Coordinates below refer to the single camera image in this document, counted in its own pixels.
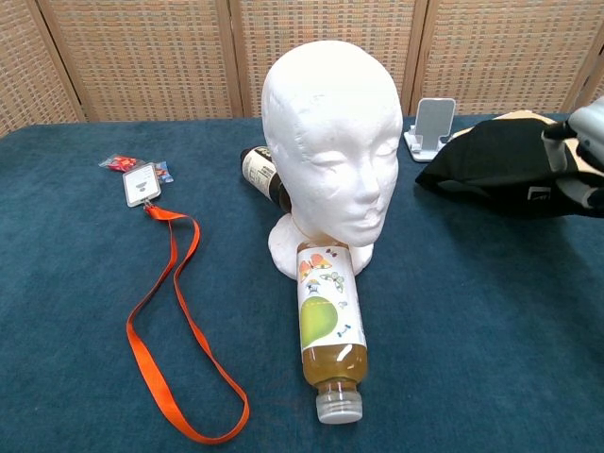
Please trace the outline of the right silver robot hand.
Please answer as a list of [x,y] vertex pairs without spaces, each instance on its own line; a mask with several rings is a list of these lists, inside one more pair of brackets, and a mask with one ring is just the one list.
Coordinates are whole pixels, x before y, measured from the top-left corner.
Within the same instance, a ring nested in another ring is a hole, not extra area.
[[557,187],[564,195],[586,210],[603,212],[603,185],[592,185],[578,176],[570,176],[565,141],[577,139],[577,156],[603,173],[603,97],[578,108],[566,120],[547,125],[541,134],[549,167]]

